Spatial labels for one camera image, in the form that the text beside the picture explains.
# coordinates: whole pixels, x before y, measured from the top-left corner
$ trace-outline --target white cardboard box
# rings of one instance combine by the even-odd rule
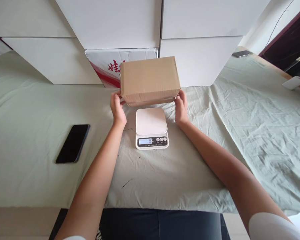
[[[0,37],[76,37],[51,0],[0,0]]]
[[[241,39],[162,39],[160,57],[175,56],[181,87],[211,86]]]
[[[53,84],[101,84],[76,38],[3,38]]]
[[[164,0],[162,39],[246,35],[270,0]]]
[[[120,88],[120,64],[157,58],[158,49],[96,49],[85,54],[106,88]]]
[[[159,47],[161,0],[56,0],[84,49]]]

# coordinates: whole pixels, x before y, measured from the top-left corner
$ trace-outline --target smartphone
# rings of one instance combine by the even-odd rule
[[[253,53],[245,50],[245,51],[233,53],[232,55],[235,56],[235,57],[243,57],[243,56],[248,56],[248,55],[251,55],[251,54],[253,54]]]
[[[79,156],[88,135],[90,125],[74,125],[64,142],[57,157],[56,163],[74,163],[79,160]]]

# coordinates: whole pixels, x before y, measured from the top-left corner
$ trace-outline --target digital kitchen scale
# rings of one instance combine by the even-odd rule
[[[136,114],[136,148],[164,149],[169,146],[166,116],[162,108],[143,108]]]

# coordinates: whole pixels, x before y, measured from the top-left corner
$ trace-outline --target hand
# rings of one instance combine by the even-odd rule
[[[127,123],[126,115],[122,109],[122,106],[126,101],[120,102],[120,91],[111,94],[110,107],[113,114],[113,125],[120,125],[124,127]]]
[[[186,124],[189,122],[187,113],[188,100],[184,91],[180,90],[174,102],[176,104],[176,123],[180,127],[182,124]]]

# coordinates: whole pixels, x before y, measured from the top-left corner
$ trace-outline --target white sleeve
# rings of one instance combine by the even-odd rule
[[[251,240],[300,240],[300,231],[291,222],[272,213],[256,213],[249,221]]]
[[[72,237],[67,237],[64,240],[86,240],[86,239],[80,236],[72,236]]]

